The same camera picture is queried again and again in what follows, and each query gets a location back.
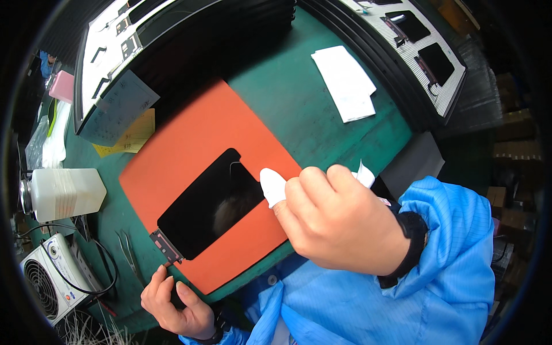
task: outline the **right hand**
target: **right hand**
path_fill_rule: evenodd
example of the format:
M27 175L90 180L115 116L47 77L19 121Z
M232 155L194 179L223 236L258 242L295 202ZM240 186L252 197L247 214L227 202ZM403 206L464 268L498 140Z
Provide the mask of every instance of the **right hand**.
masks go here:
M216 330L211 307L200 300L186 284L177 282L178 297L187 306L184 310L177 310L171 303L174 278L165 278L166 275L167 268L159 266L140 295L142 307L167 331L200 340L211 338Z
M285 196L274 213L294 250L320 267L388 275L408 252L393 213L343 166L305 168Z

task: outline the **fingernail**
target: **fingernail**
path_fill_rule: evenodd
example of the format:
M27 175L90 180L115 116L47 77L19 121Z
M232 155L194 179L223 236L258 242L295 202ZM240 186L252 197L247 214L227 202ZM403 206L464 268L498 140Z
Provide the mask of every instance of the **fingernail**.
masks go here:
M180 293L183 295L186 295L188 293L188 289L183 287L184 283L182 283L180 280L176 282L176 288L180 290Z

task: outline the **green esd mat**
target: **green esd mat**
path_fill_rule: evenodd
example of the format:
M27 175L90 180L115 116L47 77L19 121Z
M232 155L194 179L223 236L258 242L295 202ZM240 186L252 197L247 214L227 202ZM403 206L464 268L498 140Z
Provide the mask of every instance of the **green esd mat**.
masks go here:
M344 124L310 56L316 50L343 45L343 42L299 7L291 24L293 29L276 51L227 80L228 84L301 167L317 166L325 170L339 163L356 171L362 159L378 175L411 137L395 103L363 66L378 88L372 95L376 115ZM67 134L66 150L64 167L96 168L108 191L100 212L88 217L94 224L92 227L98 231L100 242L113 254L119 267L119 281L116 284L118 297L113 298L113 294L109 294L105 298L118 314L115 321L120 328L126 326L131 333L156 326L155 319L140 306L142 286L126 263L115 234L120 230L129 234L139 269L149 282L151 275L166 259L150 240L118 181L134 155L116 153L100 159L92 144L72 132ZM168 171L168 184L172 178L178 178L178 172ZM109 278L98 250L95 245L82 242L80 240L79 244L84 255L107 286ZM222 299L274 266L292 250L287 242L218 290L207 296L199 295L207 303ZM175 267L169 268L169 274L173 274L176 280L188 283ZM99 307L91 311L96 317L102 317Z

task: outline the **plastic bottle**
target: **plastic bottle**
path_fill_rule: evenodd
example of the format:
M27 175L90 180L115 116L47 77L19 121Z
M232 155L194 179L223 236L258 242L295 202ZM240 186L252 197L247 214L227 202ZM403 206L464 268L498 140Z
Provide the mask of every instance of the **plastic bottle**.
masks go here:
M98 212L107 193L96 169L36 169L25 188L38 222Z

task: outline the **yellow paper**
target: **yellow paper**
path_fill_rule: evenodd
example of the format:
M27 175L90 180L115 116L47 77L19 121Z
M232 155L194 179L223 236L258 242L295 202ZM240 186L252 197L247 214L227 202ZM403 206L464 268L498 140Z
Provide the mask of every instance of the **yellow paper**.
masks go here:
M150 108L134 121L115 146L107 147L96 144L92 144L92 146L100 158L117 152L138 153L153 132L155 132L155 109Z

